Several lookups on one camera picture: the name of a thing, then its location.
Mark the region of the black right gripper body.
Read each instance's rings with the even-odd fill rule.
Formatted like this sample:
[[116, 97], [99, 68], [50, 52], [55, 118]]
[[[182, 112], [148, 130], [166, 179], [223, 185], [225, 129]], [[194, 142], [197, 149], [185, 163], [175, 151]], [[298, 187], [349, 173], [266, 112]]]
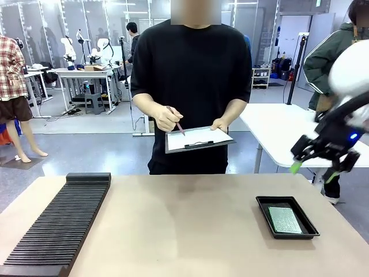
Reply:
[[328, 113], [315, 113], [318, 137], [312, 141], [315, 158], [341, 158], [348, 154], [363, 135], [362, 126], [350, 125], [344, 118], [328, 120]]

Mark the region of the person's left hand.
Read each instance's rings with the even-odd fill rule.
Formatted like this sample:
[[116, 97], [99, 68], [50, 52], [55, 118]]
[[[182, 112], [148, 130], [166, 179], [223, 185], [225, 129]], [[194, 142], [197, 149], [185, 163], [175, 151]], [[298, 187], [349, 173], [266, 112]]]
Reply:
[[231, 124], [230, 121], [226, 117], [221, 117], [221, 118], [215, 119], [210, 128], [212, 130], [220, 129], [224, 133], [227, 133], [228, 127], [230, 124]]

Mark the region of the person's right hand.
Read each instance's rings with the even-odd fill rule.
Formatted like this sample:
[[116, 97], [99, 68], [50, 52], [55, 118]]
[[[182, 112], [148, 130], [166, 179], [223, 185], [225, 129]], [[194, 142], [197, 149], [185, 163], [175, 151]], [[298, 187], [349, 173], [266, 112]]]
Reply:
[[153, 108], [150, 116], [155, 119], [157, 127], [164, 132], [173, 131], [183, 118], [183, 115], [175, 108], [159, 104]]

